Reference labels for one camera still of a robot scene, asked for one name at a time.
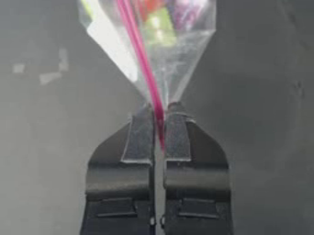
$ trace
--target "green item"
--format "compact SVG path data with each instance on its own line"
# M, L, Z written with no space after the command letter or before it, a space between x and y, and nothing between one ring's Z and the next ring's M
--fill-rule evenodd
M175 45L177 35L167 7L162 7L149 15L145 22L145 36L149 45L162 45L165 47Z

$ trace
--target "gray wall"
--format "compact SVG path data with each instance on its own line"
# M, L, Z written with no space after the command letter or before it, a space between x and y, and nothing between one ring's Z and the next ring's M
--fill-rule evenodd
M220 0L218 11L183 101L229 154L236 231L313 234L314 2ZM0 1L0 29L0 233L77 235L86 163L142 97L75 0Z

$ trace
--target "ziplock bag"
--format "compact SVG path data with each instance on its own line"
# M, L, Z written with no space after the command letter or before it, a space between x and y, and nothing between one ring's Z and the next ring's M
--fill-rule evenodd
M163 145L163 111L179 100L217 31L217 0L79 2L89 35L153 103Z

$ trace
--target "purple item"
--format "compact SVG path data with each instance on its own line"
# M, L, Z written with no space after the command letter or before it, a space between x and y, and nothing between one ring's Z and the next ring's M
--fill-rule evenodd
M191 30L207 5L207 0L175 1L173 18L178 30Z

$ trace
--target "pink stripe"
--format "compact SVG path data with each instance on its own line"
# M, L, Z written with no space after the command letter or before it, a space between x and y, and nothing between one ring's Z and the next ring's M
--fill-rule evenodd
M133 6L129 0L117 0L121 16L123 18L123 22L127 28L127 33L130 36L130 40L133 43L133 47L138 56L138 60L142 66L142 72L145 75L145 79L147 82L154 109L155 109L155 116L157 116L157 127L158 127L158 135L161 141L161 147L165 148L165 112L162 107L161 96L158 92L158 85L155 81L155 76L153 74L150 61L146 55L146 50L142 41L142 34L138 29L134 13L133 13Z

